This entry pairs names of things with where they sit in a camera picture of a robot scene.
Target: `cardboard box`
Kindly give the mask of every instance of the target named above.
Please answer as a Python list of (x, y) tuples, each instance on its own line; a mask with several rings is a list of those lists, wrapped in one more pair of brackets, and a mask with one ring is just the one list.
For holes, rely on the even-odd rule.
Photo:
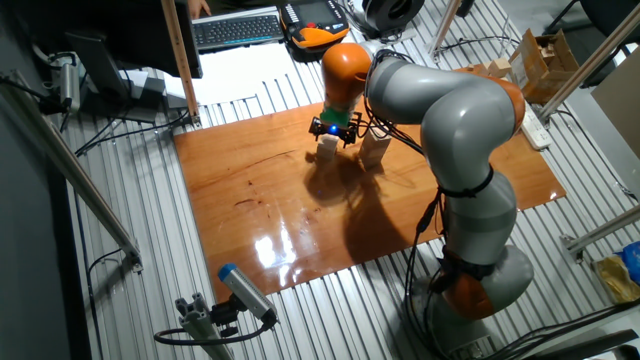
[(493, 77), (502, 78), (511, 72), (511, 64), (507, 59), (495, 59), (489, 65), (489, 74)]
[[(549, 65), (541, 48), (553, 49), (555, 56)], [(531, 29), (527, 30), (509, 62), (513, 82), (520, 87), (525, 99), (534, 104), (546, 104), (551, 100), (580, 67), (562, 30), (555, 35), (538, 37), (533, 36)]]

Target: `black cable bundle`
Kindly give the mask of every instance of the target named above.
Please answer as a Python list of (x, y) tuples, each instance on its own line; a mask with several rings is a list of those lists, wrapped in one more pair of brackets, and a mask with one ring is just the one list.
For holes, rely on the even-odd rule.
[(378, 38), (381, 44), (392, 44), (400, 41), (404, 29), (391, 30), (386, 33), (380, 33), (367, 23), (358, 21), (358, 18), (353, 14), (353, 10), (350, 5), (342, 4), (342, 0), (334, 0), (334, 3), (338, 5), (344, 13), (347, 15), (349, 24), (356, 29), (359, 33), (363, 34), (367, 39)]
[(475, 42), (480, 42), (480, 41), (487, 41), (487, 40), (509, 40), (509, 42), (511, 42), (511, 44), (513, 45), (520, 45), (520, 41), (512, 39), (508, 36), (501, 36), (501, 35), (494, 35), (494, 36), (485, 36), (485, 37), (481, 37), (478, 39), (465, 39), (465, 38), (460, 38), (458, 39), (458, 42), (453, 44), (453, 45), (447, 45), (447, 46), (442, 46), (440, 47), (440, 53), (445, 52), (447, 50), (451, 50), (453, 48), (456, 48), (458, 46), (462, 46), (462, 45), (466, 45), (466, 44), (472, 44)]
[(359, 128), (365, 127), (364, 133), (360, 134), (360, 132), (358, 131), (358, 137), (364, 137), (367, 134), (367, 131), (369, 131), (369, 128), (375, 127), (382, 130), (382, 132), (385, 135), (389, 135), (394, 139), (402, 141), (404, 144), (406, 144), (416, 152), (420, 153), (421, 155), (424, 155), (424, 153), (422, 152), (422, 147), (418, 145), (418, 143), (416, 143), (416, 141), (413, 140), (411, 136), (407, 135), (405, 132), (401, 130), (398, 130), (396, 126), (393, 124), (393, 122), (387, 119), (383, 119), (377, 116), (376, 114), (374, 114), (373, 110), (371, 110), (371, 107), (369, 106), (368, 86), (369, 86), (369, 81), (371, 79), (371, 75), (375, 71), (376, 67), (380, 65), (380, 63), (384, 59), (390, 58), (390, 57), (413, 63), (413, 59), (411, 59), (411, 57), (409, 57), (408, 55), (404, 55), (393, 50), (383, 49), (378, 51), (374, 55), (373, 60), (371, 61), (371, 66), (369, 67), (369, 72), (367, 73), (367, 79), (365, 82), (365, 89), (364, 89), (364, 94), (365, 94), (364, 108), (367, 113), (367, 117), (369, 118), (369, 122), (366, 124), (358, 124)]
[(182, 119), (184, 119), (187, 115), (189, 115), (189, 110), (185, 111), (177, 119), (171, 120), (171, 121), (169, 121), (168, 123), (166, 123), (164, 125), (154, 125), (154, 126), (152, 126), (150, 128), (130, 131), (130, 132), (126, 132), (126, 133), (120, 134), (120, 135), (107, 136), (107, 137), (104, 137), (104, 138), (102, 138), (100, 140), (96, 140), (103, 132), (105, 132), (111, 126), (111, 121), (109, 121), (109, 124), (107, 124), (107, 126), (102, 128), (102, 130), (100, 130), (93, 138), (91, 138), (91, 140), (87, 141), (86, 144), (82, 145), (78, 150), (76, 150), (75, 154), (78, 157), (82, 156), (82, 155), (86, 154), (89, 150), (93, 149), (96, 145), (98, 145), (100, 143), (103, 143), (105, 141), (115, 140), (115, 139), (118, 139), (118, 138), (121, 138), (121, 137), (135, 135), (135, 134), (143, 133), (143, 132), (146, 132), (146, 131), (159, 130), (159, 129), (163, 129), (163, 128), (166, 128), (166, 127), (170, 128), (173, 125), (175, 125), (176, 123), (178, 123), (179, 121), (181, 121)]

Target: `metal pole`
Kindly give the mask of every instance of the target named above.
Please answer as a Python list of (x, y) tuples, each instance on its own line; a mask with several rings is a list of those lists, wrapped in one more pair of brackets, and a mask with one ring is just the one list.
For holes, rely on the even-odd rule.
[(571, 95), (582, 82), (591, 75), (600, 63), (606, 59), (609, 54), (626, 39), (629, 34), (636, 28), (640, 22), (640, 4), (631, 11), (611, 35), (591, 54), (589, 59), (573, 74), (569, 80), (558, 90), (558, 92), (549, 100), (549, 102), (540, 111), (540, 119), (548, 118), (558, 106), (562, 104)]
[(569, 253), (576, 254), (587, 245), (594, 243), (612, 232), (638, 220), (640, 220), (640, 205), (636, 205), (633, 209), (626, 211), (622, 215), (616, 216), (606, 224), (590, 231), (587, 235), (572, 241), (567, 246), (567, 249), (569, 250)]
[[(11, 77), (13, 81), (26, 86), (22, 76), (17, 72), (14, 72)], [(142, 270), (140, 250), (138, 250), (137, 245), (131, 240), (120, 220), (100, 195), (91, 178), (84, 171), (76, 156), (64, 142), (64, 139), (62, 139), (56, 126), (40, 113), (31, 95), (6, 84), (0, 85), (0, 95), (9, 104), (13, 105), (15, 112), (27, 124), (47, 155), (76, 189), (96, 218), (113, 237), (113, 240), (120, 245), (131, 259), (134, 264), (133, 269), (136, 271)]]
[(182, 79), (182, 87), (187, 98), (187, 106), (189, 107), (189, 115), (193, 122), (200, 122), (200, 114), (198, 110), (198, 102), (196, 101), (196, 93), (193, 90), (193, 81), (191, 79), (191, 70), (189, 70), (189, 60), (187, 59), (187, 51), (184, 48), (182, 40), (182, 31), (180, 31), (180, 22), (178, 21), (178, 12), (176, 11), (176, 3), (174, 0), (161, 0), (164, 18), (167, 22), (167, 29), (171, 37), (171, 45), (173, 46), (173, 54), (178, 64), (178, 72)]
[(438, 30), (436, 30), (436, 35), (433, 37), (431, 44), (429, 44), (429, 48), (427, 49), (428, 54), (434, 59), (434, 61), (438, 57), (440, 45), (442, 45), (442, 41), (444, 40), (445, 35), (447, 35), (447, 31), (449, 31), (449, 27), (451, 26), (453, 19), (456, 17), (456, 11), (460, 7), (461, 2), (462, 0), (449, 0), (447, 10), (445, 10), (444, 15), (442, 16), (442, 21), (440, 21), (440, 25), (438, 25)]

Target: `computer monitor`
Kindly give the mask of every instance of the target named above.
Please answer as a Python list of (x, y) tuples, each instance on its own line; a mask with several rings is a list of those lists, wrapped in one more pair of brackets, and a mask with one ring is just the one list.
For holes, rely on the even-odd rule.
[[(78, 54), (100, 95), (99, 99), (95, 99), (95, 96), (93, 99), (82, 99), (81, 110), (113, 117), (122, 113), (126, 108), (124, 105), (131, 100), (131, 83), (127, 84), (118, 70), (152, 67), (179, 76), (160, 0), (3, 2), (43, 52), (75, 51)], [(175, 2), (191, 76), (200, 78), (202, 70), (187, 0)], [(164, 84), (160, 83), (148, 79), (145, 90), (156, 96), (143, 92), (141, 100), (147, 101), (136, 101), (135, 105), (140, 106), (145, 102), (153, 107), (154, 101), (149, 99), (157, 100), (158, 93), (162, 94)]]

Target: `small white object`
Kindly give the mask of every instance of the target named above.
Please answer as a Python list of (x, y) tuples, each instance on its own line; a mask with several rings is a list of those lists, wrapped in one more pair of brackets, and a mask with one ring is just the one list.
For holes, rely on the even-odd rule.
[(524, 132), (524, 136), (527, 137), (531, 146), (536, 150), (549, 147), (549, 145), (553, 143), (551, 135), (549, 135), (549, 132), (542, 126), (529, 104), (525, 103), (525, 105), (526, 112), (522, 120), (522, 132)]
[(339, 137), (330, 134), (324, 134), (320, 136), (318, 140), (318, 150), (316, 151), (316, 157), (324, 160), (333, 160), (333, 156), (336, 153), (338, 147)]
[(374, 127), (369, 128), (358, 153), (365, 169), (370, 169), (380, 164), (389, 147), (389, 143), (391, 143), (391, 136)]

